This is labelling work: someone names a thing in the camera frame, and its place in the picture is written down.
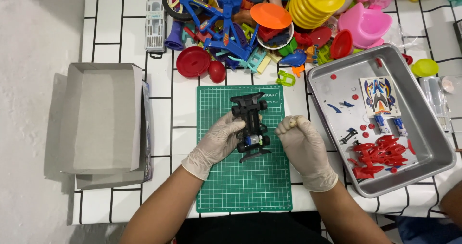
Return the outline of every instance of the white tablecloth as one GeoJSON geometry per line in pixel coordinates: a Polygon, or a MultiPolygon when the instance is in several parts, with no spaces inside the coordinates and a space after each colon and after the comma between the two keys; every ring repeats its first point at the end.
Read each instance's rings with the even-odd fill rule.
{"type": "MultiPolygon", "coordinates": [[[[141,203],[167,179],[196,145],[195,89],[198,85],[215,84],[208,75],[200,79],[181,76],[175,69],[179,52],[167,50],[162,59],[158,60],[147,55],[144,49],[145,10],[146,0],[85,0],[82,62],[135,63],[145,69],[145,77],[151,85],[154,113],[153,179],[142,185],[122,188],[75,189],[73,224],[129,221],[141,203]]],[[[447,0],[422,0],[418,3],[396,0],[383,11],[393,17],[389,34],[396,32],[398,24],[401,24],[406,35],[404,42],[414,40],[415,45],[406,50],[414,62],[420,58],[431,58],[439,63],[440,76],[462,74],[462,54],[452,27],[456,20],[462,19],[462,7],[453,8],[447,0]]],[[[279,67],[291,73],[290,68],[279,67]]],[[[251,75],[249,70],[227,70],[226,79],[220,85],[274,84],[277,70],[278,66],[274,63],[262,75],[251,75]]],[[[322,126],[303,76],[297,79],[293,87],[284,87],[284,97],[286,115],[305,115],[318,129],[326,142],[332,167],[365,211],[422,217],[443,216],[438,209],[438,202],[462,179],[462,159],[459,154],[457,164],[451,170],[378,198],[366,199],[352,189],[339,155],[322,126]]],[[[462,131],[462,104],[460,100],[459,104],[454,103],[457,103],[456,97],[448,100],[453,125],[456,131],[462,131]]],[[[447,136],[454,146],[462,145],[462,134],[447,136]]],[[[293,211],[316,210],[296,170],[291,167],[290,172],[293,211]]],[[[227,214],[199,214],[193,204],[188,218],[227,214]]]]}

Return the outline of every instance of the blue toy bicycle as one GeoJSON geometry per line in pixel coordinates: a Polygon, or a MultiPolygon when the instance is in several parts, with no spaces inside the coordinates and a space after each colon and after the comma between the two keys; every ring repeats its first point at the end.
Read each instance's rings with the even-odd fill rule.
{"type": "Polygon", "coordinates": [[[206,38],[204,49],[215,48],[234,54],[237,58],[247,61],[253,49],[257,46],[256,35],[250,43],[242,42],[232,23],[231,16],[239,12],[242,0],[217,0],[223,12],[207,4],[208,0],[162,0],[167,13],[179,21],[193,20],[202,34],[208,32],[212,38],[206,38]],[[198,15],[204,13],[210,19],[200,22],[198,15]],[[212,28],[218,20],[223,20],[223,31],[218,33],[212,28]]]}

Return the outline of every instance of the gloved hand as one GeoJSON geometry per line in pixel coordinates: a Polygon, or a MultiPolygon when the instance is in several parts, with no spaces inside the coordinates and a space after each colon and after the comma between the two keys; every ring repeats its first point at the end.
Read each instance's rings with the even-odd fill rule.
{"type": "Polygon", "coordinates": [[[231,111],[211,126],[199,144],[181,161],[183,167],[197,178],[207,180],[212,165],[220,162],[236,148],[236,132],[245,121],[235,120],[231,111]]]}
{"type": "Polygon", "coordinates": [[[326,146],[315,127],[303,116],[287,116],[274,130],[282,142],[289,161],[312,192],[326,192],[339,176],[327,158],[326,146]]]}

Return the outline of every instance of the yellow stacked plastic discs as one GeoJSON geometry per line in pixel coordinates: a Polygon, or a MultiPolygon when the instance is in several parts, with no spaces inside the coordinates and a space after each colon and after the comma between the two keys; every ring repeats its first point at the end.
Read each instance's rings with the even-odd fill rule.
{"type": "Polygon", "coordinates": [[[315,29],[337,11],[345,0],[291,0],[289,13],[301,28],[315,29]]]}

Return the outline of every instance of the sticker sheet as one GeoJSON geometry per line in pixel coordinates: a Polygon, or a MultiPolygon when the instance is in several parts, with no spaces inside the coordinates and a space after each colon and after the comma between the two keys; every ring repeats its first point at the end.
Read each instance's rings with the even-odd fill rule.
{"type": "Polygon", "coordinates": [[[363,92],[367,117],[373,118],[374,114],[379,113],[384,118],[401,115],[391,76],[360,78],[359,82],[363,92]]]}

